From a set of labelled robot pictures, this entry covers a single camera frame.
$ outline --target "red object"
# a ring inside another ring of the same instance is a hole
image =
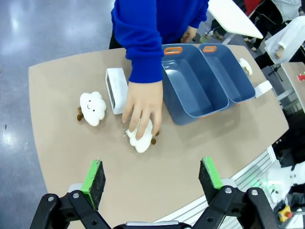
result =
[[[288,212],[285,213],[285,216],[288,217],[288,218],[292,218],[293,213],[291,211],[288,211]]]
[[[247,9],[246,15],[249,16],[261,2],[262,0],[244,0]]]
[[[299,79],[299,81],[305,80],[305,75],[299,74],[297,78]]]

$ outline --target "human hand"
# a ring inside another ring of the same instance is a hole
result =
[[[282,46],[280,46],[280,48],[278,49],[278,51],[275,54],[276,58],[280,59],[283,56],[283,52],[284,52],[284,48]]]
[[[196,36],[196,33],[197,33],[197,29],[193,28],[192,26],[189,26],[187,28],[187,31],[185,31],[185,33],[183,34],[180,42],[181,43],[188,43],[188,42],[190,42]]]
[[[128,93],[125,109],[122,115],[123,123],[126,123],[132,112],[129,130],[136,128],[141,118],[136,139],[143,137],[148,125],[150,115],[153,114],[152,135],[156,135],[162,122],[163,85],[162,81],[155,83],[133,83],[128,84]]]

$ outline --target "red cloth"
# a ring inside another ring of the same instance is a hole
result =
[[[246,15],[249,16],[261,2],[262,0],[244,0],[247,9]]]

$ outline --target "blue storage bin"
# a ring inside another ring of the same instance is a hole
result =
[[[163,45],[163,99],[173,121],[185,125],[228,107],[206,59],[193,45]]]
[[[251,99],[255,89],[231,50],[223,44],[201,44],[200,51],[230,99],[230,106]]]

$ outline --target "blue sleeve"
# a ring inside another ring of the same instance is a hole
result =
[[[132,61],[129,81],[153,83],[162,77],[162,39],[157,31],[157,0],[116,0],[112,17],[116,40]]]
[[[209,7],[209,0],[204,0],[203,5],[199,9],[199,12],[197,16],[194,18],[194,20],[189,24],[189,26],[192,26],[193,28],[198,29],[200,22],[206,21],[206,12]]]

